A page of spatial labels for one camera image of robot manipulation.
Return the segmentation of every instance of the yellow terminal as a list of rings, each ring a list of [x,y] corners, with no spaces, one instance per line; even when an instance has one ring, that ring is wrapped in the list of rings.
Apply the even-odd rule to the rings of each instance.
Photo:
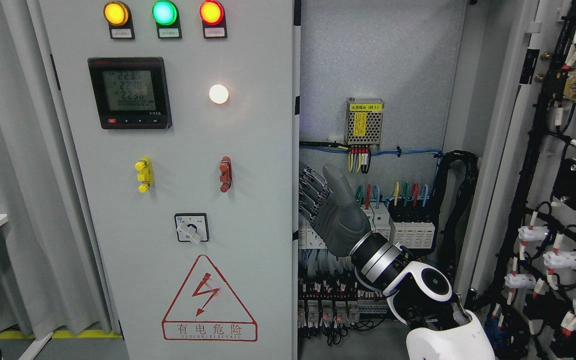
[[[134,164],[134,169],[138,171],[137,181],[141,184],[137,188],[140,193],[145,193],[153,186],[153,166],[151,166],[151,158],[144,156]]]
[[[143,182],[141,185],[139,185],[139,192],[140,193],[145,193],[148,191],[148,189],[150,189],[151,186],[148,184],[148,182]]]
[[[137,161],[137,164],[134,165],[134,169],[137,171],[142,171],[148,167],[148,161],[141,159]]]

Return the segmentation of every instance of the red wire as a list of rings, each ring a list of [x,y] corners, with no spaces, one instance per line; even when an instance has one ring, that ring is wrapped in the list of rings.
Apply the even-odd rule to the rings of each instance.
[[[366,192],[366,210],[370,209],[370,184],[368,184],[368,191]]]
[[[415,182],[414,185],[412,186],[412,191],[410,191],[410,193],[412,194],[412,207],[416,207],[417,206],[417,198],[419,198],[419,183]]]

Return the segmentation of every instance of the power supply label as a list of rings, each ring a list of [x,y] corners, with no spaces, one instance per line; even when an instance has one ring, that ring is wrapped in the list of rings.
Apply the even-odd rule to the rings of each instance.
[[[354,128],[352,134],[355,137],[363,137],[366,135],[366,124],[368,123],[368,114],[366,112],[354,113]]]
[[[379,103],[374,104],[350,104],[351,112],[381,112],[384,107]]]

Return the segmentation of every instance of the green indicator light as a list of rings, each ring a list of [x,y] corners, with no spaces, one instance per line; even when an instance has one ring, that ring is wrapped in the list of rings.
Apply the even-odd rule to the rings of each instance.
[[[152,16],[159,25],[172,25],[177,20],[177,7],[166,0],[155,2]]]

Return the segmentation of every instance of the lightning bolt symbol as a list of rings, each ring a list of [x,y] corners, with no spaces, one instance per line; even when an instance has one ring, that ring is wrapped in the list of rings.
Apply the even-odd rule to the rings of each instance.
[[[199,315],[201,315],[204,312],[204,308],[206,307],[206,305],[208,305],[208,303],[210,303],[210,301],[213,300],[213,297],[215,297],[217,295],[217,293],[219,292],[219,289],[221,289],[221,287],[217,287],[217,289],[199,291],[199,289],[203,288],[204,285],[206,285],[206,283],[208,282],[208,280],[210,280],[210,276],[211,276],[210,273],[206,272],[206,274],[203,276],[203,279],[201,280],[199,285],[197,285],[197,289],[194,289],[194,292],[192,293],[192,297],[212,293],[210,295],[210,297],[208,297],[208,300],[206,300],[206,302],[203,303],[203,306],[201,306],[200,308],[197,309],[197,313],[194,315],[195,317],[198,317]]]

